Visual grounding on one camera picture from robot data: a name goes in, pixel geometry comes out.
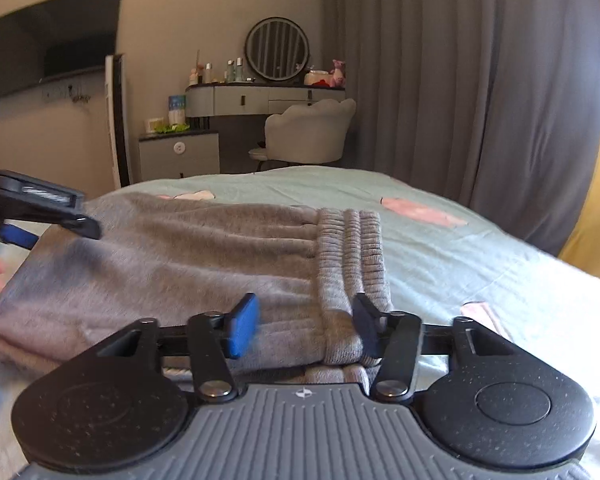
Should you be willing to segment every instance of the drawer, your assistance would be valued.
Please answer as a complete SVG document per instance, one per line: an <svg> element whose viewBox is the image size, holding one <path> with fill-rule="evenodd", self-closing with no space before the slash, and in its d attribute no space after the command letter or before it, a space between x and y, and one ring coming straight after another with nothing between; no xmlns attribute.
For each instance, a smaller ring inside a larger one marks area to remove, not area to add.
<svg viewBox="0 0 600 480"><path fill-rule="evenodd" d="M186 116L211 117L214 114L214 88L194 86L186 91Z"/></svg>
<svg viewBox="0 0 600 480"><path fill-rule="evenodd" d="M269 88L269 101L309 101L309 91L313 92L313 89L272 87Z"/></svg>
<svg viewBox="0 0 600 480"><path fill-rule="evenodd" d="M292 105L308 106L309 101L269 101L269 113L281 114Z"/></svg>
<svg viewBox="0 0 600 480"><path fill-rule="evenodd" d="M344 90L327 90L326 88L311 90L311 101L322 101L323 99L335 99L337 102L344 101Z"/></svg>
<svg viewBox="0 0 600 480"><path fill-rule="evenodd" d="M176 143L184 151L176 153ZM139 143L142 180L220 173L218 134L168 137Z"/></svg>
<svg viewBox="0 0 600 480"><path fill-rule="evenodd" d="M249 86L217 86L216 115L266 115L269 112L269 89Z"/></svg>

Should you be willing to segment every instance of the small cabinet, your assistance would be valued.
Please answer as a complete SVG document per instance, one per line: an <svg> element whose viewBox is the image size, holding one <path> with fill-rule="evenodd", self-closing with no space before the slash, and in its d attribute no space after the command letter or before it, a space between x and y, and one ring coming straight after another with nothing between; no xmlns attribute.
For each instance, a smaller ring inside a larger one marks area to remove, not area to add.
<svg viewBox="0 0 600 480"><path fill-rule="evenodd" d="M139 142L142 180L220 173L218 133L147 136Z"/></svg>

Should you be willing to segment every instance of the standing mirror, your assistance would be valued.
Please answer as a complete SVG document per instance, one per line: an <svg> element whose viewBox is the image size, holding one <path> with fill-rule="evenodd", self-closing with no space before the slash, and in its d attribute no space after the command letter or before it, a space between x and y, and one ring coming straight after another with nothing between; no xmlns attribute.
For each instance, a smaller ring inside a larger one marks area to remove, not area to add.
<svg viewBox="0 0 600 480"><path fill-rule="evenodd" d="M251 29L244 45L251 69L268 81L288 81L309 62L309 40L297 23L267 18Z"/></svg>

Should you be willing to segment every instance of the television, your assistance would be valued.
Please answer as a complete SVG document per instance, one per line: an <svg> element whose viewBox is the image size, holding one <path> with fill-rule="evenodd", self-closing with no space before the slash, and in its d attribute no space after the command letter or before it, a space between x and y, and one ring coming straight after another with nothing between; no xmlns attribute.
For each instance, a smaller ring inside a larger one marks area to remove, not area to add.
<svg viewBox="0 0 600 480"><path fill-rule="evenodd" d="M0 17L0 97L104 70L120 0L47 0Z"/></svg>

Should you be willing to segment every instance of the wall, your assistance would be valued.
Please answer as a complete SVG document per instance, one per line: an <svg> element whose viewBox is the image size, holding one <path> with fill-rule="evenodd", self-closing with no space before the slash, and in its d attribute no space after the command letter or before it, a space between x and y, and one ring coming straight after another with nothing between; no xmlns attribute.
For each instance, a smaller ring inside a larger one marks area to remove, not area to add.
<svg viewBox="0 0 600 480"><path fill-rule="evenodd" d="M0 15L38 1L0 0ZM142 133L145 118L167 115L167 97L183 92L197 49L220 75L227 59L242 55L250 28L267 16L297 22L309 37L312 59L320 60L320 1L122 0L118 51L126 55L132 139ZM86 105L44 104L40 89L0 99L0 167L77 186L90 196L112 188L103 76L87 79L94 97ZM42 138L50 142L38 142ZM15 155L17 146L21 153ZM138 178L136 150L132 163ZM89 175L77 174L76 164Z"/></svg>

